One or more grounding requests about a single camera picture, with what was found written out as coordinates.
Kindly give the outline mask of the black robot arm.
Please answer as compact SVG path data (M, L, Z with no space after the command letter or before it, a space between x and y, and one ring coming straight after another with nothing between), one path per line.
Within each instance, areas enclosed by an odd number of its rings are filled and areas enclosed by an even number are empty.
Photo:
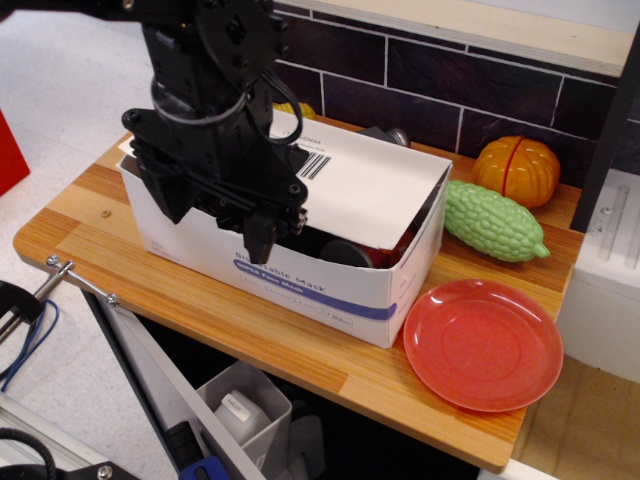
M153 106L122 116L141 179L180 222L202 206L240 233L254 264L301 232L308 191L297 174L301 128L271 135L272 98L297 98L274 73L289 51L287 23L269 1L5 1L17 10L77 12L141 25Z

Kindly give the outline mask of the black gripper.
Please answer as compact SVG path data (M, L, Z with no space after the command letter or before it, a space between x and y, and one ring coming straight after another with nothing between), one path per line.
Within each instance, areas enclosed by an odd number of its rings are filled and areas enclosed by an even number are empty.
M268 262L277 235L297 235L308 189L297 174L309 154L301 129L273 138L272 97L280 83L260 79L230 98L190 100L152 85L153 109L130 109L122 123L140 177L161 212L178 224L204 207L223 229L242 233L252 264Z

